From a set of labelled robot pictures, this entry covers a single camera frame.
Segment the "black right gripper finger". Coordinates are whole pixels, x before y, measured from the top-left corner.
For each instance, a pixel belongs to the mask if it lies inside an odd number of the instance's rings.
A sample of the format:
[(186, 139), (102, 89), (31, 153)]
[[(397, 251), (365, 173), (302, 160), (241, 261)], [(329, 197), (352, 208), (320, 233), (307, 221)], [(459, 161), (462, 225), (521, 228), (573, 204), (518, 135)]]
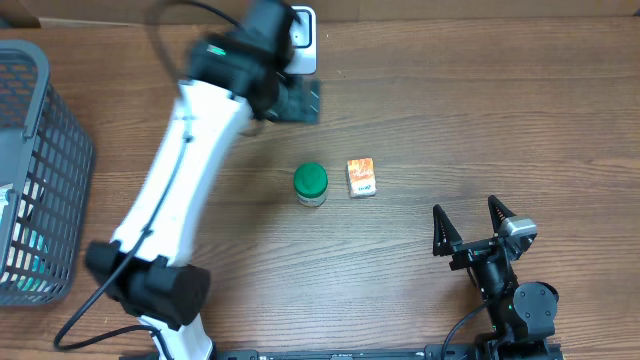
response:
[(515, 214), (495, 195), (490, 195), (488, 197), (488, 207), (494, 233), (511, 234), (511, 218), (515, 217)]
[(456, 248), (463, 244), (462, 237), (440, 205), (433, 207), (433, 220), (433, 255), (452, 255), (456, 251)]

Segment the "green lid jar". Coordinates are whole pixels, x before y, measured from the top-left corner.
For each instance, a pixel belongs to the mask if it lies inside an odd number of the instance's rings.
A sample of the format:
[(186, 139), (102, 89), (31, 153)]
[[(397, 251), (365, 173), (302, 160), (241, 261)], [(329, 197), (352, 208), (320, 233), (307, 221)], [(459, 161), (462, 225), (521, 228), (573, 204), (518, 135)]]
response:
[(328, 176), (318, 163), (300, 165), (293, 176), (293, 185), (298, 200), (308, 207), (319, 207), (327, 199)]

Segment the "orange tissue pack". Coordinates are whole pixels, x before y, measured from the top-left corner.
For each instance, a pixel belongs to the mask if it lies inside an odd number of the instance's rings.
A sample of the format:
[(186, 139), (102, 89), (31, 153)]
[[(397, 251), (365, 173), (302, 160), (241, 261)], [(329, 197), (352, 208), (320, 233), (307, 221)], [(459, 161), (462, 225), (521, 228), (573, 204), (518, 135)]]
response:
[(372, 158), (347, 161), (349, 192), (352, 198), (374, 196), (377, 192)]

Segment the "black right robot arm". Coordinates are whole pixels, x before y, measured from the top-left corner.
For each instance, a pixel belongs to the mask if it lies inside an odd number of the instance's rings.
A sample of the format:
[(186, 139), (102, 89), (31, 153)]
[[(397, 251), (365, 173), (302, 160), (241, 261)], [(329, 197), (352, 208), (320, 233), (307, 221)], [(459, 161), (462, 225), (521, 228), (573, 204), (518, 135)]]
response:
[[(538, 227), (532, 218), (516, 215), (494, 195), (487, 203), (493, 235), (469, 243), (443, 208), (433, 207), (433, 255), (450, 257), (453, 271), (466, 271), (482, 303), (459, 320), (440, 348), (431, 353), (439, 359), (561, 359), (561, 347), (548, 343), (555, 334), (558, 291), (546, 282), (519, 283), (512, 266), (529, 250)], [(492, 331), (455, 348), (456, 333), (483, 311)]]

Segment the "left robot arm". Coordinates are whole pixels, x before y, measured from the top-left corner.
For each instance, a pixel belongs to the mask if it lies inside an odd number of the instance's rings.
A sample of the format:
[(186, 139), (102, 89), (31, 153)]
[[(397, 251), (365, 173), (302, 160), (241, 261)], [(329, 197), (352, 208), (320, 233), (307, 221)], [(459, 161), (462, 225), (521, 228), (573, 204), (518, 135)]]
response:
[(317, 17), (307, 5), (255, 1), (243, 20), (196, 40), (167, 130), (128, 214), (85, 263), (100, 294), (148, 333), (155, 359), (212, 359), (201, 310), (211, 282), (192, 262), (195, 233), (224, 159), (251, 122), (319, 118)]

